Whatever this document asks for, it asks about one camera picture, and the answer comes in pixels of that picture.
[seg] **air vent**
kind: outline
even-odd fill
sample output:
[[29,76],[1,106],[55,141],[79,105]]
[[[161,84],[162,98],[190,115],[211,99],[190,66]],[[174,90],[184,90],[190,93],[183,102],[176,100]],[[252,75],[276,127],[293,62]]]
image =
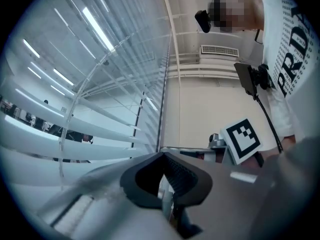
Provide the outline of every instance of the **air vent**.
[[239,57],[239,50],[216,45],[201,45],[202,54],[219,54]]

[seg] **people in background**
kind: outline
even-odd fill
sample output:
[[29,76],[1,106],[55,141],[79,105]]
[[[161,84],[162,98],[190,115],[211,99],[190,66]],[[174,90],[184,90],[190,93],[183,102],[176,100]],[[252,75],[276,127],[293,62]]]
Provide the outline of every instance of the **people in background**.
[[[49,102],[46,99],[43,102],[46,103],[46,104],[49,104]],[[44,121],[43,119],[37,117],[35,119],[35,123],[34,123],[33,128],[35,128],[37,130],[40,130],[40,131],[43,131],[44,127],[45,127],[45,124],[46,124],[46,121]]]
[[32,120],[32,114],[31,114],[30,112],[27,112],[27,113],[25,114],[25,120],[27,120],[29,123],[30,123],[30,121]]
[[[61,137],[63,130],[64,130],[63,127],[60,127],[60,126],[57,126],[54,124],[50,128],[48,133],[55,135],[55,136],[58,136],[58,137]],[[65,139],[70,140],[70,141],[74,141],[74,142],[82,142],[83,141],[83,142],[90,142],[91,144],[94,143],[93,141],[91,141],[93,139],[92,135],[83,134],[83,133],[80,133],[80,132],[77,132],[74,130],[68,130],[66,132]],[[62,161],[66,162],[66,163],[70,163],[70,159],[63,159]]]
[[14,118],[16,108],[17,106],[13,104],[12,107],[8,110],[7,115]]

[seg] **white wall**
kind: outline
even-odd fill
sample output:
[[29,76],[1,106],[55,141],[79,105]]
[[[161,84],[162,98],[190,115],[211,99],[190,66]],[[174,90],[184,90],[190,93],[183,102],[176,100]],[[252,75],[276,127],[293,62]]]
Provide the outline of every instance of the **white wall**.
[[[181,78],[181,114],[177,79],[167,81],[162,146],[206,148],[209,136],[242,118],[248,118],[263,143],[261,150],[276,146],[268,121],[259,104],[245,93],[238,81],[213,78]],[[270,114],[266,93],[259,97]]]
[[[122,120],[125,120],[131,125],[135,125],[136,119],[137,119],[137,116],[135,114],[138,113],[138,109],[139,109],[138,105],[135,104],[132,101],[132,99],[130,99],[124,92],[122,92],[119,89],[109,91],[108,93],[110,93],[118,101],[120,101],[123,105],[125,105],[125,107],[121,105],[119,102],[117,102],[115,99],[108,96],[106,93],[100,93],[92,97],[89,97],[87,99],[88,101],[94,103],[98,107],[115,115],[116,117]],[[140,98],[137,95],[133,94],[133,97],[135,97],[136,101],[140,103]],[[115,131],[117,133],[132,136],[134,132],[133,128],[123,125],[122,123],[119,123],[117,121],[114,121],[83,105],[78,104],[75,107],[73,115],[75,118],[81,119],[85,122],[88,122],[90,124],[93,124],[102,128],[106,128],[111,131]],[[98,137],[93,138],[93,144],[110,146],[110,147],[131,147],[130,142],[116,141],[116,140],[110,140],[110,139],[104,139],[104,138],[98,138]]]

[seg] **white pipe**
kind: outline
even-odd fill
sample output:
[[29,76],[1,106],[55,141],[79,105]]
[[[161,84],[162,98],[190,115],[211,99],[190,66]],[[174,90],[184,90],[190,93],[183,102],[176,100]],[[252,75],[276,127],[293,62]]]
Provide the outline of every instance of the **white pipe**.
[[[172,79],[172,78],[177,78],[178,75],[171,75],[171,76],[168,76],[167,78],[168,79]],[[223,79],[235,79],[235,80],[239,80],[238,77],[233,77],[233,76],[225,76],[225,75],[215,75],[215,74],[209,74],[209,75],[206,75],[206,74],[182,74],[181,75],[182,78],[223,78]]]
[[233,37],[233,38],[242,38],[241,36],[238,36],[236,34],[213,32],[213,31],[210,31],[208,33],[200,32],[200,31],[189,31],[189,32],[180,32],[180,33],[177,33],[176,35],[180,36],[180,35],[187,35],[187,34],[206,34],[206,35],[207,34],[214,34],[214,35],[222,35],[222,36],[228,36],[228,37]]
[[174,52],[176,56],[176,68],[178,72],[178,82],[179,82],[179,137],[178,137],[178,146],[180,145],[180,125],[181,125],[181,78],[180,78],[180,59],[179,59],[179,49],[178,49],[178,40],[177,40],[177,32],[175,27],[175,22],[173,18],[173,14],[170,7],[169,0],[164,0],[169,21],[171,25],[172,37],[173,37],[173,44],[174,44]]
[[[183,58],[179,58],[179,60],[182,61],[190,61],[190,60],[199,60],[200,57],[199,56],[194,56],[194,57],[183,57]],[[171,58],[170,62],[176,62],[176,58]]]
[[179,56],[185,56],[185,55],[198,55],[199,53],[197,52],[192,52],[192,53],[180,53]]
[[176,33],[176,27],[175,27],[175,22],[173,18],[173,14],[171,11],[171,6],[169,0],[164,0],[166,10],[168,12],[169,16],[169,21],[171,25],[171,31],[172,31],[172,36],[173,36],[173,44],[174,44],[174,51],[175,51],[175,56],[176,56],[176,67],[178,70],[178,78],[179,78],[179,88],[181,87],[181,80],[180,80],[180,60],[179,60],[179,49],[178,49],[178,40],[177,40],[177,33]]
[[[177,72],[168,72],[168,77],[176,76]],[[231,78],[238,78],[237,73],[233,72],[223,72],[223,71],[210,71],[210,70],[188,70],[188,71],[182,71],[180,73],[180,76],[187,76],[187,75],[193,75],[193,76],[225,76],[225,77],[231,77]]]
[[230,66],[235,69],[236,60],[227,60],[227,59],[220,59],[220,58],[199,58],[199,64],[209,64],[209,65],[225,65]]
[[[177,65],[169,66],[168,70],[177,70]],[[189,69],[213,69],[213,70],[229,70],[231,72],[236,72],[234,66],[230,65],[217,65],[217,64],[184,64],[179,66],[180,70]]]

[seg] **fluorescent light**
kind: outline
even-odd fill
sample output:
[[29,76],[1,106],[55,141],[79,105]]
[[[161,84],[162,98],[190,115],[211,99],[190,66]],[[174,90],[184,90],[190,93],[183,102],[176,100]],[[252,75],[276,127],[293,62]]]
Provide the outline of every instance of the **fluorescent light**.
[[65,19],[61,16],[61,14],[58,12],[58,10],[56,8],[54,8],[55,12],[59,15],[59,17],[61,18],[61,20],[64,22],[64,24],[68,27],[68,23],[65,21]]
[[61,93],[63,96],[65,96],[65,94],[64,94],[62,91],[59,91],[56,87],[54,87],[54,86],[52,86],[52,85],[51,85],[51,87],[52,87],[53,89],[55,89],[57,92]]
[[26,45],[26,47],[28,47],[28,48],[31,50],[31,52],[33,52],[33,53],[35,54],[35,56],[37,56],[38,58],[40,58],[39,53],[37,53],[37,52],[35,51],[35,49],[33,49],[33,48],[31,47],[31,45],[26,41],[26,39],[23,39],[23,42],[24,42],[24,44]]
[[155,110],[158,111],[158,109],[156,108],[156,106],[151,102],[151,99],[146,97],[146,100],[150,103],[151,107]]
[[66,82],[68,82],[70,85],[74,85],[73,82],[71,82],[69,79],[67,79],[64,75],[62,75],[58,70],[56,70],[55,68],[53,69],[53,72],[55,72],[59,77],[61,77],[63,80],[65,80]]
[[79,40],[79,41],[80,41],[80,43],[83,45],[83,47],[88,51],[88,53],[90,53],[90,55],[91,55],[92,57],[96,58],[96,57],[92,54],[92,52],[88,49],[88,47],[86,47],[86,45],[85,45],[81,40]]
[[67,88],[63,87],[60,83],[58,83],[57,81],[55,81],[53,78],[51,78],[50,76],[48,76],[45,72],[43,72],[41,70],[41,68],[39,68],[36,64],[34,64],[31,61],[31,64],[34,65],[43,75],[45,75],[46,78],[50,79],[50,81],[54,82],[57,86],[60,86],[62,89],[66,90],[68,93],[70,93],[72,96],[75,95],[72,91],[69,91]]
[[105,43],[106,47],[108,47],[108,49],[110,51],[114,50],[115,48],[113,47],[113,45],[110,43],[110,41],[108,40],[108,38],[106,37],[105,33],[102,31],[101,27],[98,25],[98,23],[96,22],[95,18],[92,16],[92,14],[90,13],[90,11],[88,10],[88,8],[84,8],[83,11],[84,15],[86,16],[86,18],[88,19],[88,21],[90,22],[90,24],[92,25],[92,27],[94,28],[94,30],[97,32],[97,34],[99,35],[99,37],[102,39],[102,41]]
[[17,93],[21,94],[22,96],[24,96],[26,99],[28,99],[28,100],[31,101],[32,103],[37,104],[38,106],[40,106],[40,107],[42,107],[42,108],[44,108],[44,109],[46,109],[46,110],[48,110],[48,111],[50,111],[50,112],[58,115],[59,117],[62,117],[62,118],[64,117],[63,114],[60,114],[60,113],[58,113],[58,112],[56,112],[56,111],[48,108],[48,107],[45,106],[44,104],[41,104],[41,103],[37,102],[36,100],[34,100],[34,99],[32,99],[31,97],[29,97],[28,95],[26,95],[26,94],[25,94],[24,92],[22,92],[21,90],[19,90],[19,89],[15,89],[15,90],[16,90]]
[[101,1],[101,3],[103,4],[103,6],[104,6],[104,8],[106,9],[106,11],[109,12],[108,7],[107,7],[107,5],[106,5],[106,3],[105,3],[105,0],[100,0],[100,1]]
[[30,67],[28,67],[28,69],[30,69],[32,73],[34,73],[38,78],[40,78],[40,79],[41,79],[41,76],[40,76],[40,75],[38,75],[36,72],[34,72]]
[[78,7],[76,6],[75,2],[72,1],[72,0],[71,0],[71,2],[73,3],[74,7],[78,10],[78,12],[79,12],[79,14],[81,15],[82,19],[84,20],[84,22],[85,22],[87,25],[89,25],[88,22],[85,20],[85,18],[82,16],[82,14],[81,14],[81,12],[79,11]]
[[96,38],[99,40],[100,44],[101,44],[105,49],[107,49],[107,48],[105,47],[104,43],[103,43],[103,42],[101,41],[101,39],[99,38],[99,36],[97,36],[96,32],[93,31],[93,33],[95,34]]

